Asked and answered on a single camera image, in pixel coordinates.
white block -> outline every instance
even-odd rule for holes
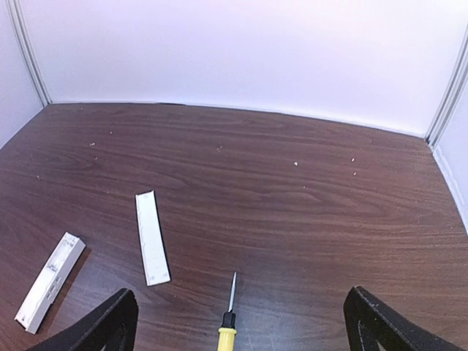
[[[37,332],[45,312],[55,300],[85,246],[76,236],[64,234],[16,314],[15,320],[26,331],[33,334]]]
[[[170,282],[154,192],[135,196],[146,285]]]

yellow screwdriver handle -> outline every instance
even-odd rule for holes
[[[233,351],[234,339],[237,334],[237,330],[232,328],[220,328],[218,329],[218,332],[218,351]]]

white wall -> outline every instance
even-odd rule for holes
[[[468,85],[434,150],[434,157],[468,230]]]
[[[0,148],[41,108],[16,42],[7,3],[0,1]]]
[[[463,0],[23,0],[54,102],[246,107],[423,136]]]

black object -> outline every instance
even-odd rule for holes
[[[29,351],[131,351],[138,305],[133,292],[120,289],[81,320]]]
[[[225,312],[222,315],[221,328],[235,329],[235,313],[234,312]]]
[[[463,351],[411,323],[363,287],[354,287],[344,302],[351,351]]]

white rectangular block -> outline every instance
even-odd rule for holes
[[[135,199],[146,285],[169,282],[170,275],[162,244],[154,192],[136,195]]]
[[[85,246],[76,236],[64,234],[16,314],[15,320],[26,331],[33,334],[37,332],[45,312],[55,300]]]

